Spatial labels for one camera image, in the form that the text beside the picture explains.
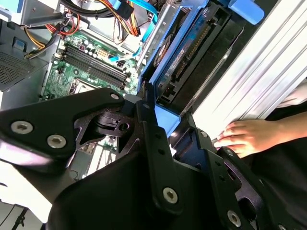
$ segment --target connector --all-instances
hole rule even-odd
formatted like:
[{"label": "connector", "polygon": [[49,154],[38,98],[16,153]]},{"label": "connector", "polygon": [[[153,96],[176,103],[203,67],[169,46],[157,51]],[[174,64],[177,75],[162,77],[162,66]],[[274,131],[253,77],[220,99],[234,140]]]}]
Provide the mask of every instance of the connector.
[{"label": "connector", "polygon": [[134,8],[125,0],[110,0],[109,2],[112,4],[114,11],[125,20],[128,20],[134,11]]}]

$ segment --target green circuit board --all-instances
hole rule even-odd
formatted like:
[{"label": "green circuit board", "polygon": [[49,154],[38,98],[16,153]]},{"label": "green circuit board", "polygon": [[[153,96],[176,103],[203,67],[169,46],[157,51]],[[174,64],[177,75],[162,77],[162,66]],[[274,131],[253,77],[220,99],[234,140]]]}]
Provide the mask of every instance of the green circuit board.
[{"label": "green circuit board", "polygon": [[[62,58],[62,53],[69,45],[78,48],[79,52],[84,52],[86,47],[90,46],[91,50],[96,52],[97,56],[95,57],[98,61],[113,66],[117,70],[128,72],[130,74],[130,81],[126,82],[123,87],[119,88],[108,83],[106,80],[100,79],[95,75],[89,74],[82,69],[65,62],[65,59]],[[120,56],[123,55],[123,53],[108,44],[103,44],[80,32],[76,32],[74,35],[61,40],[47,77],[42,99],[49,100],[79,93],[74,91],[74,88],[76,88],[76,85],[79,82],[86,85],[87,89],[90,89],[91,87],[92,89],[108,87],[122,95],[125,95],[126,93],[135,95],[137,93],[139,80],[138,74],[135,70],[137,64],[136,60],[130,59],[121,63],[110,62],[108,60],[110,55]]]}]

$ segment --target motherboard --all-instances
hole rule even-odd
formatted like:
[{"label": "motherboard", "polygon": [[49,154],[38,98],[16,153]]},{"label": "motherboard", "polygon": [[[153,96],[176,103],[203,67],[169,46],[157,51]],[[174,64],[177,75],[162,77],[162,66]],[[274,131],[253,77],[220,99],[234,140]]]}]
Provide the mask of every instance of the motherboard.
[{"label": "motherboard", "polygon": [[49,68],[42,100],[104,87],[121,95],[135,95],[139,80],[137,61],[109,61],[121,55],[124,54],[115,47],[79,31],[63,38]]}]

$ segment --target ventilation grille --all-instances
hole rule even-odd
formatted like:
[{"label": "ventilation grille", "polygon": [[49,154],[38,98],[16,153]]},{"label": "ventilation grille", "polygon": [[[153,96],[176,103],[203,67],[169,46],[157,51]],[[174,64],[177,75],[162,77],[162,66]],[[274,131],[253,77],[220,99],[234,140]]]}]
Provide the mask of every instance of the ventilation grille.
[{"label": "ventilation grille", "polygon": [[0,89],[13,85],[35,70],[26,60],[17,59],[0,51]]}]

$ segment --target hand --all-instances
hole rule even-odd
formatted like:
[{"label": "hand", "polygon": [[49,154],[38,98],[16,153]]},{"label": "hand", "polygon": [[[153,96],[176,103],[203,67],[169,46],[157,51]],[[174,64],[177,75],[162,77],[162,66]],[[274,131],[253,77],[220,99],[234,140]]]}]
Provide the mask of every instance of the hand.
[{"label": "hand", "polygon": [[279,144],[280,134],[279,123],[275,121],[236,121],[218,136],[214,146],[229,147],[243,158]]}]

